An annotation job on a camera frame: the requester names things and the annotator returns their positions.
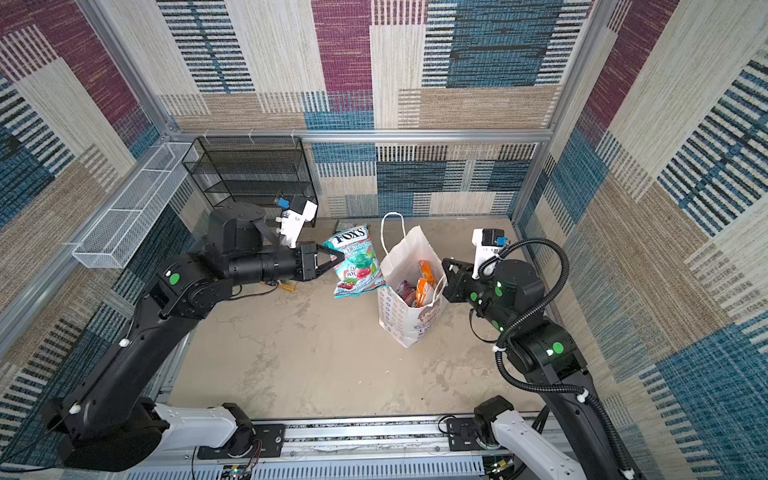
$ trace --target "concrete floor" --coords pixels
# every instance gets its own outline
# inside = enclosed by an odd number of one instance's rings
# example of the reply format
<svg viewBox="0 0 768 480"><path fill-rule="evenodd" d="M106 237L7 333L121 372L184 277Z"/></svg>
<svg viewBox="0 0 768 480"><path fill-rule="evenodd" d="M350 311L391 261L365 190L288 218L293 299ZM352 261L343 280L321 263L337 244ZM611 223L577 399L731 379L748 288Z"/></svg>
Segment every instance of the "concrete floor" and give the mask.
<svg viewBox="0 0 768 480"><path fill-rule="evenodd" d="M381 259L379 223L369 223ZM419 220L406 222L406 230L416 224L438 257L470 262L472 229L497 227L514 236L506 219ZM334 225L318 220L301 240L322 243ZM386 223L384 237L388 247L401 240L399 221ZM376 293L334 299L337 280L331 271L293 293L278 289L219 303L197 327L169 403L236 402L254 418L471 412L495 395L519 411L543 406L538 395L512 388L498 374L491 346L469 330L469 305L448 305L424 338L405 349L379 326ZM265 289L246 286L243 293ZM480 336L498 335L483 319L474 324Z"/></svg>

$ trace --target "white wire basket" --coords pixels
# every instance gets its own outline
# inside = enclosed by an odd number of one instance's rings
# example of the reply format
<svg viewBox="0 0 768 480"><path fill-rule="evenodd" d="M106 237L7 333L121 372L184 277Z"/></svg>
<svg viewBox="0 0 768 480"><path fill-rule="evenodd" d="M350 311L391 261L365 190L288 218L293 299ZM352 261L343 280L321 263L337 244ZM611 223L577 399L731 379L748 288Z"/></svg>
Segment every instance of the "white wire basket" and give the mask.
<svg viewBox="0 0 768 480"><path fill-rule="evenodd" d="M168 142L158 148L72 256L86 268L125 268L187 176L182 158L196 160L198 153L190 146Z"/></svg>

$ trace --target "candy bag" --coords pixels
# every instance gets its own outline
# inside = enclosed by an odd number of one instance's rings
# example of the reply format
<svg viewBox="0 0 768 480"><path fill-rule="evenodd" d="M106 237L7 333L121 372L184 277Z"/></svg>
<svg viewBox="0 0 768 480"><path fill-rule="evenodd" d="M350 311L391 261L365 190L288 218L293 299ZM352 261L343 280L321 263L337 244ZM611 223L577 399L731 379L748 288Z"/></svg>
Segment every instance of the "candy bag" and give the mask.
<svg viewBox="0 0 768 480"><path fill-rule="evenodd" d="M344 261L333 267L341 279L333 292L335 298L358 296L384 285L379 260L373 253L373 242L364 226L335 233L323 245L344 252Z"/></svg>
<svg viewBox="0 0 768 480"><path fill-rule="evenodd" d="M400 295L400 298L402 298L406 305L412 305L416 300L416 289L405 280L397 287L396 293Z"/></svg>
<svg viewBox="0 0 768 480"><path fill-rule="evenodd" d="M434 287L435 276L432 275L432 267L429 265L429 260L419 260L419 269L422 271L422 278Z"/></svg>
<svg viewBox="0 0 768 480"><path fill-rule="evenodd" d="M421 308L429 302L432 302L432 297L435 295L435 289L429 284L426 278L420 278L419 284L416 286L416 300L413 302L413 307Z"/></svg>

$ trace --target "fox's candy bag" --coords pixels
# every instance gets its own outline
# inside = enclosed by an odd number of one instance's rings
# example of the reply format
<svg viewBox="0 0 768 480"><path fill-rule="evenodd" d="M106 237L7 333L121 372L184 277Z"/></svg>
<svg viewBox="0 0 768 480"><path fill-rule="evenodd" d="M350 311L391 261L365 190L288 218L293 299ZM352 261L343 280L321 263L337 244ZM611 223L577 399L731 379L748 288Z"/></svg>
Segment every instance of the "fox's candy bag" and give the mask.
<svg viewBox="0 0 768 480"><path fill-rule="evenodd" d="M333 267L341 279L333 293L335 298L358 296L384 285L379 260L373 253L373 242L364 226L335 233L323 245L344 252L344 261Z"/></svg>

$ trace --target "paper bag handle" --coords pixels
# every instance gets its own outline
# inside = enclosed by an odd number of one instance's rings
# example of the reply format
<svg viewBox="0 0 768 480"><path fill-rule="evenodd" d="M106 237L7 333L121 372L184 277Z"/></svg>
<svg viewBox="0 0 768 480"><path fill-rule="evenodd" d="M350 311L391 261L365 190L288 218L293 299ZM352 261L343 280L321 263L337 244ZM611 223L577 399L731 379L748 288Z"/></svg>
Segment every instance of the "paper bag handle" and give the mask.
<svg viewBox="0 0 768 480"><path fill-rule="evenodd" d="M442 288L440 289L440 291L438 291L437 287L440 285L440 283L442 283ZM442 295L442 291L445 290L446 286L448 286L448 278L444 274L442 276L442 278L437 282L437 284L435 285L434 290L432 291L432 303L430 303L429 305L424 305L424 306L435 305L435 302L437 301L438 295Z"/></svg>
<svg viewBox="0 0 768 480"><path fill-rule="evenodd" d="M386 245L384 244L384 220L386 220L386 218L390 215L397 215L398 217L400 217L400 223L402 224L402 237L406 238L406 219L404 219L401 214L398 214L397 212L389 212L384 217L382 217L382 227L380 229L381 241L382 241L382 247L384 248L384 253L386 253L387 255L389 255L389 250L386 249Z"/></svg>

